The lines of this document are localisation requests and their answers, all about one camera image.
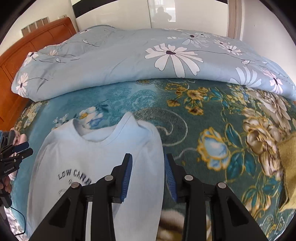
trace wooden headboard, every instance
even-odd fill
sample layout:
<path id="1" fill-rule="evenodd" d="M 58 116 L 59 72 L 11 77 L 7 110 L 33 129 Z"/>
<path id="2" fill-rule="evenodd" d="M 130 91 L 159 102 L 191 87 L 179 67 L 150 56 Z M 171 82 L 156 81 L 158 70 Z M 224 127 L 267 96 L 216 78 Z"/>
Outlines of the wooden headboard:
<path id="1" fill-rule="evenodd" d="M 13 79 L 27 54 L 59 44 L 74 34 L 70 18 L 62 18 L 29 33 L 0 56 L 0 130 L 12 128 L 29 101 L 11 91 Z"/>

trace blue comforter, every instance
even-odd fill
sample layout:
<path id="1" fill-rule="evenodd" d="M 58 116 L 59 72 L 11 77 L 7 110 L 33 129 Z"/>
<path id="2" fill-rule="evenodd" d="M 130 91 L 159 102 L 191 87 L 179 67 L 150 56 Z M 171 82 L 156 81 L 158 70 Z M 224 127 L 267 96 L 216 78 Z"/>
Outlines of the blue comforter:
<path id="1" fill-rule="evenodd" d="M 12 91 L 37 102 L 93 86 L 176 77 L 246 85 L 296 100 L 295 85 L 283 69 L 239 40 L 189 30 L 124 31 L 106 25 L 29 53 Z"/>

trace door frame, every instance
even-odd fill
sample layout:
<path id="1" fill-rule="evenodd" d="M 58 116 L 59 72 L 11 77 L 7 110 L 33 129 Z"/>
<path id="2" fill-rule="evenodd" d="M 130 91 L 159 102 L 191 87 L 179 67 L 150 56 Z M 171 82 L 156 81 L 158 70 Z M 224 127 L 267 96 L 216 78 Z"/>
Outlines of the door frame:
<path id="1" fill-rule="evenodd" d="M 228 0 L 227 37 L 240 39 L 243 32 L 244 0 Z"/>

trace yellow towel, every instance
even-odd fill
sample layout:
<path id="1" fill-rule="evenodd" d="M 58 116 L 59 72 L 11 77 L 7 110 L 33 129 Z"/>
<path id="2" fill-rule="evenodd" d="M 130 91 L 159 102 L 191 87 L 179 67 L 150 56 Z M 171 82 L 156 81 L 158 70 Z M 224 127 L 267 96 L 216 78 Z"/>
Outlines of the yellow towel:
<path id="1" fill-rule="evenodd" d="M 279 210 L 296 208 L 296 132 L 278 145 L 285 180 Z"/>

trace power outlet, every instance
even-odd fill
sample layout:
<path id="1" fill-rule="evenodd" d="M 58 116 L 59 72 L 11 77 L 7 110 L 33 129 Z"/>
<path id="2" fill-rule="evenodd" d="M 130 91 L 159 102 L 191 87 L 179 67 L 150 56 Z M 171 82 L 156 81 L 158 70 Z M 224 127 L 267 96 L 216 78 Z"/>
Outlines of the power outlet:
<path id="1" fill-rule="evenodd" d="M 62 16 L 59 16 L 59 19 L 61 19 L 61 18 L 65 18 L 65 17 L 67 17 L 66 14 L 64 14 L 64 15 L 62 15 Z"/>

